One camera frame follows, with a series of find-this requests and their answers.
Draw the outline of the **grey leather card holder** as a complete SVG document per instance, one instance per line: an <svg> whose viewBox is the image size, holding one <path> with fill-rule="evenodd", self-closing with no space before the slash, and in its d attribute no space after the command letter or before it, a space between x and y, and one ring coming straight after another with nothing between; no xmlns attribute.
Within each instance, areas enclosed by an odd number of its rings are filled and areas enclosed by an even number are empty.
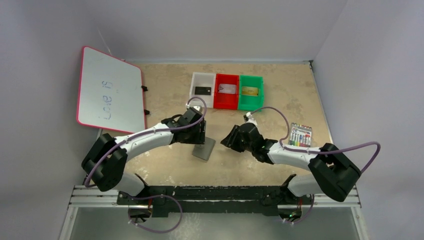
<svg viewBox="0 0 424 240"><path fill-rule="evenodd" d="M204 161L208 161L216 141L212 138L206 137L204 144L196 144L193 148L192 155Z"/></svg>

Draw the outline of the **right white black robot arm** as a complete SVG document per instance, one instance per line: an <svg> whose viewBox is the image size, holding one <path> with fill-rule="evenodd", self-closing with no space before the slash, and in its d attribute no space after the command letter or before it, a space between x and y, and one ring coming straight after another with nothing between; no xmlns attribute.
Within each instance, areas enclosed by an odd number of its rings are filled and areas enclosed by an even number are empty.
<svg viewBox="0 0 424 240"><path fill-rule="evenodd" d="M253 123L234 125L220 143L239 153L248 151L261 163L310 171L309 175L296 175L288 181L287 189L296 197L325 194L334 201L343 202L362 175L332 143L312 148L287 146L264 138Z"/></svg>

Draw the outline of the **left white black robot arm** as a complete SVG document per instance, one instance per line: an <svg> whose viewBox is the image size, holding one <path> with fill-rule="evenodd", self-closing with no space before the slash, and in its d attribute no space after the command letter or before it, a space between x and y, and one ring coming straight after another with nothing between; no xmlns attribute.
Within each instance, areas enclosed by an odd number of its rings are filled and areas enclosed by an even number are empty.
<svg viewBox="0 0 424 240"><path fill-rule="evenodd" d="M148 185L137 174L125 172L127 162L162 146L203 144L204 117L204 113L189 107L185 113L165 118L137 133L117 137L102 134L81 163L87 174L84 186L97 187L102 192L117 190L134 197L146 196Z"/></svg>

